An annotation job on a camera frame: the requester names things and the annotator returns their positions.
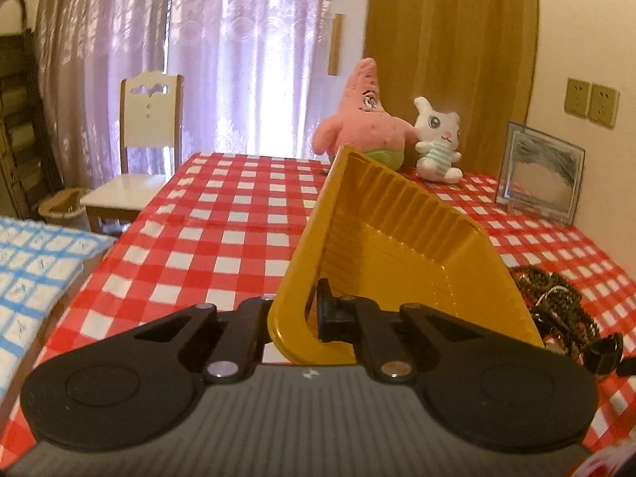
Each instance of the chair backrest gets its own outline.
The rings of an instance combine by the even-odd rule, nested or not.
[[[174,164],[181,163],[183,76],[144,72],[122,81],[120,94],[120,154],[128,172],[129,147],[170,147]]]

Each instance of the green shorts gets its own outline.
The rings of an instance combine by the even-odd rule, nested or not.
[[[401,151],[378,149],[377,151],[365,152],[365,155],[383,164],[385,167],[389,167],[391,170],[399,169],[404,163],[404,149]]]

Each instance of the pink starfish plush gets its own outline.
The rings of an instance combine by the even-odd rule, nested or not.
[[[345,87],[338,112],[323,120],[314,134],[312,148],[330,159],[343,145],[350,145],[397,170],[404,162],[405,142],[418,141],[414,127],[384,111],[380,102],[375,60],[358,62]]]

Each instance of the white bunny plush toy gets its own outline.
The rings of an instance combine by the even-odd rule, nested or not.
[[[459,146],[459,115],[438,113],[424,97],[415,99],[419,112],[415,132],[420,141],[415,150],[422,154],[417,162],[417,175],[426,181],[457,183],[461,170],[451,167],[462,157]]]

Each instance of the table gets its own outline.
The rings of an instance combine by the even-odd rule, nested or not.
[[[195,154],[97,267],[38,362],[198,302],[232,310],[243,299],[274,294],[326,169],[318,161]],[[589,238],[495,206],[496,182],[485,176],[424,186],[479,222],[508,266],[540,264],[570,278],[602,333],[621,331],[625,353],[634,353],[636,285]],[[272,345],[265,360],[284,361]],[[635,425],[636,377],[606,378],[586,446],[598,450],[636,438]],[[16,406],[1,440],[0,467],[33,442]]]

